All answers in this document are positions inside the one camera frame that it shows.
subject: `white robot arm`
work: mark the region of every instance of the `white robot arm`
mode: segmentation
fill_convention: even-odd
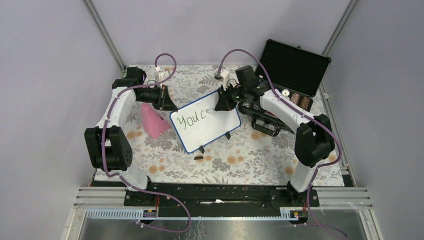
[[[286,104],[280,102],[284,98],[280,93],[275,96],[267,81],[256,77],[251,66],[243,66],[235,71],[238,83],[218,89],[219,99],[215,111],[228,111],[236,107],[240,101],[259,104],[261,108],[274,114],[293,133],[296,134],[294,152],[299,160],[294,175],[287,188],[302,194],[308,189],[308,184],[317,168],[317,164],[328,158],[335,149],[334,140],[322,128],[305,118],[315,118],[331,130],[330,120],[324,114],[314,116],[289,101],[289,104],[300,111],[299,114]]]

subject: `pink foam block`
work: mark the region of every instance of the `pink foam block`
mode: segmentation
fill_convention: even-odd
[[[147,135],[154,139],[170,128],[170,124],[159,116],[148,103],[141,105],[141,120]]]

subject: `table surface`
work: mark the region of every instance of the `table surface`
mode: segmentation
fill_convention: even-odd
[[[226,70],[235,78],[235,70],[240,66],[227,65]],[[141,65],[147,72],[147,81],[154,79],[155,68]],[[173,70],[173,66],[163,66]],[[217,65],[179,65],[168,85],[169,94],[177,107],[182,107],[202,96],[215,91],[221,82],[214,79]],[[311,113],[325,113],[321,94],[313,99]],[[251,126],[252,118],[240,113],[241,126],[231,132],[230,140],[221,137],[207,144],[203,159],[194,160],[202,155],[199,150],[188,154],[172,127],[169,111],[158,111],[171,128],[160,137],[149,137],[142,128],[141,102],[135,102],[126,119],[124,132],[132,147],[133,160],[153,182],[166,183],[203,183],[203,184],[247,184],[247,185],[286,185],[295,172],[298,160],[295,156],[295,135],[280,131],[272,137],[256,131]],[[336,152],[324,162],[334,161]],[[94,180],[119,181],[108,179],[98,169]],[[344,186],[338,164],[319,169],[313,182],[316,186]]]

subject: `small spool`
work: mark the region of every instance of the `small spool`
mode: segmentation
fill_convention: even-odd
[[[309,97],[302,98],[302,100],[300,101],[299,107],[301,107],[302,109],[307,110],[308,105],[309,105]]]
[[[301,96],[299,94],[293,93],[293,95],[291,95],[290,101],[297,105],[300,98]]]

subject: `white connector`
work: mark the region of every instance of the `white connector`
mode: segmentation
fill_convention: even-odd
[[[228,70],[221,69],[219,76],[222,79],[222,88],[224,89],[224,91],[227,90],[228,83],[230,83],[233,87],[236,87],[236,85],[239,83],[239,81],[237,79],[235,79],[234,82],[230,82],[230,71],[228,71]]]
[[[156,81],[156,83],[159,83],[165,80],[169,76],[170,76],[169,71],[158,71],[154,74],[154,80]]]

